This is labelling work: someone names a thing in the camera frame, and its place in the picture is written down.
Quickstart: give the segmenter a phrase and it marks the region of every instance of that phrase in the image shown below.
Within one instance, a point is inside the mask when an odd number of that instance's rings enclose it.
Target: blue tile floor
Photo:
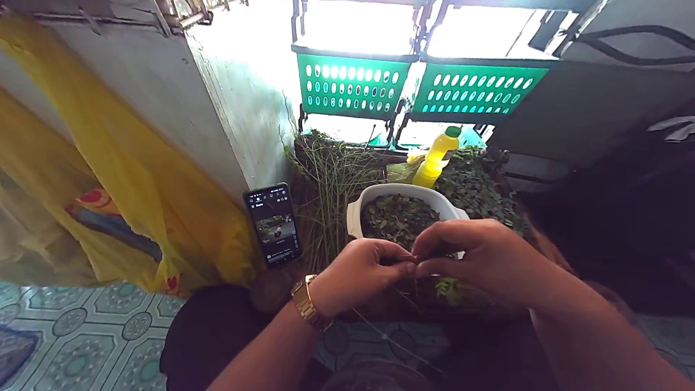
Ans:
[[[184,300],[127,282],[99,289],[18,287],[0,282],[0,324],[36,333],[36,350],[2,390],[164,390],[159,356]],[[638,315],[639,327],[671,364],[695,378],[695,319]],[[438,326],[374,323],[383,334],[431,360],[448,345]],[[331,370],[352,360],[419,360],[365,323],[336,322],[314,357]]]

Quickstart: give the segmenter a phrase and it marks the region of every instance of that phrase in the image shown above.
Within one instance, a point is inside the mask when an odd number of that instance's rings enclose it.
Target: left hand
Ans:
[[[382,258],[404,261],[382,266]],[[309,284],[314,307],[332,318],[365,303],[396,281],[414,277],[414,257],[403,247],[381,239],[356,239]]]

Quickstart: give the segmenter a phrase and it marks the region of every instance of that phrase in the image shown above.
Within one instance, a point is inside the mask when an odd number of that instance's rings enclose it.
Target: bowl handle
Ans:
[[[362,237],[362,226],[359,222],[359,200],[347,204],[345,222],[347,223],[347,234],[356,238]]]
[[[455,208],[456,209],[456,215],[458,216],[459,220],[470,220],[471,218],[468,217],[468,214],[466,213],[465,210]]]

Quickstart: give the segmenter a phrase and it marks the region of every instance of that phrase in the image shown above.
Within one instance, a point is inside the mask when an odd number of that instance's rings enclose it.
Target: smartphone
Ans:
[[[244,202],[268,268],[285,264],[302,254],[287,183],[249,190],[244,193]]]

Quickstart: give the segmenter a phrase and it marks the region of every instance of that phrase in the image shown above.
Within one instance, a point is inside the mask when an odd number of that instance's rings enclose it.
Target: white bowl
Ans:
[[[440,193],[426,187],[415,186],[414,184],[387,183],[374,184],[362,191],[355,202],[347,205],[347,233],[356,238],[362,236],[362,225],[359,217],[362,204],[366,205],[371,200],[387,194],[400,194],[407,197],[420,198],[425,201],[434,211],[439,213],[439,220],[468,220],[468,214],[463,209],[451,205],[451,202]]]

